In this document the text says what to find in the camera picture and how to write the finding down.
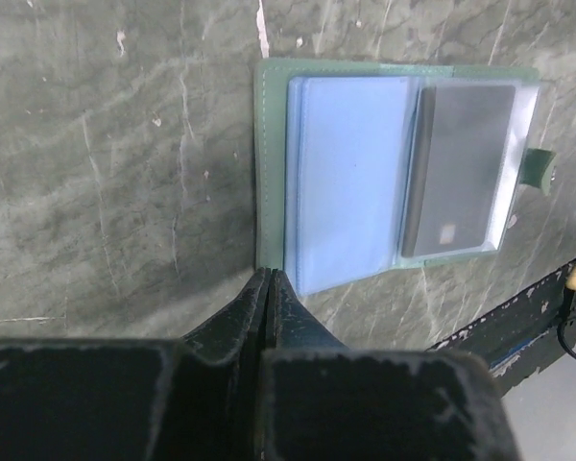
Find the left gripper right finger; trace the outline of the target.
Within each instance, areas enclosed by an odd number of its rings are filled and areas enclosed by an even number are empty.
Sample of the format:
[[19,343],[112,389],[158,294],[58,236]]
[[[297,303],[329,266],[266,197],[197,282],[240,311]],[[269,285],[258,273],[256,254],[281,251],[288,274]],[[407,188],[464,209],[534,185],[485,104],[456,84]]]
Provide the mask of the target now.
[[275,344],[261,361],[262,452],[268,460],[517,460],[497,386],[478,356],[363,351],[329,333],[285,274],[273,271]]

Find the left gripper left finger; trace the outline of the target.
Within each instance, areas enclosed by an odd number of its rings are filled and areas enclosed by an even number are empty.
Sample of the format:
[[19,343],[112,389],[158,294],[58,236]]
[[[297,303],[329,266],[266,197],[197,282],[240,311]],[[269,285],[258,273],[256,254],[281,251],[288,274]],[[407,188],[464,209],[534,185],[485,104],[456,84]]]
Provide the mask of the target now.
[[253,460],[268,289],[177,339],[0,338],[0,460]]

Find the green card holder wallet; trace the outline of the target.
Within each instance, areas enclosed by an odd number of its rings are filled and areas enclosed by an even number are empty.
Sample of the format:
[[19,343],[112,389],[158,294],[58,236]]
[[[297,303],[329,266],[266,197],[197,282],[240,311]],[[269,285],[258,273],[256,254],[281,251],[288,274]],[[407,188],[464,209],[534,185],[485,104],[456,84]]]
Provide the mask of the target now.
[[[514,85],[488,251],[405,258],[402,232],[420,91]],[[391,270],[491,255],[520,185],[548,191],[552,152],[527,145],[541,87],[530,67],[268,58],[255,70],[256,262],[300,295]]]

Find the dark credit card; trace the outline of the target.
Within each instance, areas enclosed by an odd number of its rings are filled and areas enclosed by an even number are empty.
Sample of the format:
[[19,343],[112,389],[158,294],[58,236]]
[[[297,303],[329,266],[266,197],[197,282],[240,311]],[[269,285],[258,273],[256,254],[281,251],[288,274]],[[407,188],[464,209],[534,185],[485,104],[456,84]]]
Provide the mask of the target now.
[[401,254],[488,251],[492,205],[516,98],[514,85],[420,91]]

